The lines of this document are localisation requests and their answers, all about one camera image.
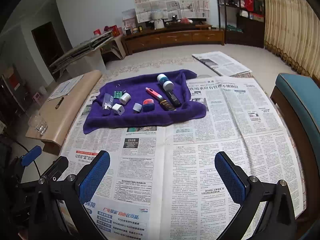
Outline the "folded newspaper far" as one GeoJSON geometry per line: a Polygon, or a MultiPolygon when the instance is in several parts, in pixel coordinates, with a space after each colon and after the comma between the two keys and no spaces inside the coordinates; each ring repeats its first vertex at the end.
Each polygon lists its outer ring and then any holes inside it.
{"type": "Polygon", "coordinates": [[[235,77],[252,72],[240,62],[220,51],[192,54],[192,57],[200,61],[219,76],[235,77]]]}

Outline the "white cylindrical bottle green label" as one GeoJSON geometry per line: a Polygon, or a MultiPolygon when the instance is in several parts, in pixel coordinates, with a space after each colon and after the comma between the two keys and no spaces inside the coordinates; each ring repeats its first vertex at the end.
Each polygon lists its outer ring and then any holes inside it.
{"type": "Polygon", "coordinates": [[[119,101],[122,105],[126,105],[131,100],[131,95],[129,93],[124,93],[120,98],[119,101]]]}

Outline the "black cosmetic tube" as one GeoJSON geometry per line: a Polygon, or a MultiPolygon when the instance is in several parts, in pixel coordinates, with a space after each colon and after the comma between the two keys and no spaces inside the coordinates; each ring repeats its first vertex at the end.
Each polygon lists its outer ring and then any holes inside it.
{"type": "Polygon", "coordinates": [[[174,107],[181,107],[182,104],[173,91],[166,91],[166,95],[174,107]]]}

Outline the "wooden tv cabinet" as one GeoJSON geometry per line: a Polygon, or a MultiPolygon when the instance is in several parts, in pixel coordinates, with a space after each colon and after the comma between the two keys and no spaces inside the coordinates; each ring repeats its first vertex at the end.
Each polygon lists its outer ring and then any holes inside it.
{"type": "Polygon", "coordinates": [[[209,24],[178,24],[146,29],[121,38],[126,55],[157,48],[191,44],[225,44],[225,30],[209,24]]]}

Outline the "teal cushioned chair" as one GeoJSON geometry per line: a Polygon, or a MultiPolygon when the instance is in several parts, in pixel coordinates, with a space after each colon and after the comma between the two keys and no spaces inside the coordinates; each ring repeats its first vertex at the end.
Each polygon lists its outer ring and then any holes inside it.
{"type": "Polygon", "coordinates": [[[278,74],[275,86],[298,116],[319,166],[319,87],[312,78],[298,74],[278,74]]]}

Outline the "white usb charger plug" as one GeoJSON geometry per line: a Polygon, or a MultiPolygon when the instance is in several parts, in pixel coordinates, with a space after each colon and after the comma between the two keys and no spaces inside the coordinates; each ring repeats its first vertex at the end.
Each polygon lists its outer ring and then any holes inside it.
{"type": "Polygon", "coordinates": [[[121,104],[115,103],[115,104],[112,106],[112,112],[113,112],[115,115],[121,116],[121,115],[123,115],[124,112],[125,112],[124,106],[121,105],[121,104]]]}

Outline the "dark metal shelf unit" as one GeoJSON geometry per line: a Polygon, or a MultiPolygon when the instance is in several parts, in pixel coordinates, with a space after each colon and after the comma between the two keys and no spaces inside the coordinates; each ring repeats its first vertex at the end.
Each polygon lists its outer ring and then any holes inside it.
{"type": "Polygon", "coordinates": [[[217,0],[225,43],[263,48],[265,0],[217,0]]]}

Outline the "beige curtain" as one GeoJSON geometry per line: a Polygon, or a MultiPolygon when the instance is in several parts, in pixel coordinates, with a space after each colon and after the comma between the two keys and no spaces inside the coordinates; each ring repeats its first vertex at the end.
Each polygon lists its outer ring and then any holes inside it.
{"type": "Polygon", "coordinates": [[[319,19],[306,0],[265,0],[267,50],[298,74],[319,79],[319,19]]]}

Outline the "dark pen on bench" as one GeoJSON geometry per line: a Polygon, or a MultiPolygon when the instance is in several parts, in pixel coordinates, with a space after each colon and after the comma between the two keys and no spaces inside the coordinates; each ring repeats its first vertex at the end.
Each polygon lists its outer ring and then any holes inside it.
{"type": "Polygon", "coordinates": [[[63,100],[64,100],[64,97],[62,97],[61,99],[60,99],[60,101],[57,103],[57,105],[55,106],[55,109],[58,109],[59,107],[60,107],[60,105],[61,105],[61,103],[63,102],[63,100]]]}

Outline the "newspapers on wall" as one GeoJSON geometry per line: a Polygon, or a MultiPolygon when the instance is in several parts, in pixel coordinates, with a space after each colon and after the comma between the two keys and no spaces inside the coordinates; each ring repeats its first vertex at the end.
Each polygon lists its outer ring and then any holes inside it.
{"type": "Polygon", "coordinates": [[[139,23],[152,20],[159,13],[163,20],[172,16],[182,18],[210,18],[209,0],[135,0],[136,18],[139,23]]]}

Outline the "white round cap jar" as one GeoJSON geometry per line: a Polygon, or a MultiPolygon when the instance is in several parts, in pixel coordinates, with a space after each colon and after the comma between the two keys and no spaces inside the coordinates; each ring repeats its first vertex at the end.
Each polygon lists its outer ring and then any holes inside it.
{"type": "Polygon", "coordinates": [[[135,103],[133,108],[132,108],[135,112],[140,113],[142,110],[142,105],[140,103],[135,103]]]}

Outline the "small red blue vaseline jar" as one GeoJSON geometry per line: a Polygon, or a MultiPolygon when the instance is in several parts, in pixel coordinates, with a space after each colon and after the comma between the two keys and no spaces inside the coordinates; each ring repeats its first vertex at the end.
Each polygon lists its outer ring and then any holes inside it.
{"type": "Polygon", "coordinates": [[[153,99],[145,99],[143,101],[143,112],[150,112],[155,110],[155,103],[153,99]]]}

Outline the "green binder clip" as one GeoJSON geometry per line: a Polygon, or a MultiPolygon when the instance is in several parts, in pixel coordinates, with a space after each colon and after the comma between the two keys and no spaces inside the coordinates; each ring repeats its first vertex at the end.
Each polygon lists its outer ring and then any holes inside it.
{"type": "Polygon", "coordinates": [[[116,90],[113,93],[113,97],[115,99],[120,99],[124,94],[126,93],[126,90],[123,88],[120,88],[119,86],[116,87],[116,90]]]}

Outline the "black gold Grand Reserve tube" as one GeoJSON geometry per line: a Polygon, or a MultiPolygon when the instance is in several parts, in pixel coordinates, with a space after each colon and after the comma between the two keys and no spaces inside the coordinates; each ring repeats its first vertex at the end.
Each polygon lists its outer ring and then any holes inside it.
{"type": "Polygon", "coordinates": [[[159,104],[161,105],[161,107],[165,110],[165,111],[175,111],[176,108],[167,100],[165,99],[160,99],[159,100],[159,104]]]}

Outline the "pink white pen device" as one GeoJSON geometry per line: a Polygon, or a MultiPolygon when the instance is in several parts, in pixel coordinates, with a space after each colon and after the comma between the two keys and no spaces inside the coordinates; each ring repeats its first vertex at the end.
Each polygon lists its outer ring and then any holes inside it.
{"type": "Polygon", "coordinates": [[[163,96],[161,96],[161,94],[157,93],[156,91],[154,91],[151,88],[146,87],[145,88],[146,92],[148,94],[150,94],[151,96],[153,96],[155,99],[157,99],[159,102],[163,101],[163,96]]]}

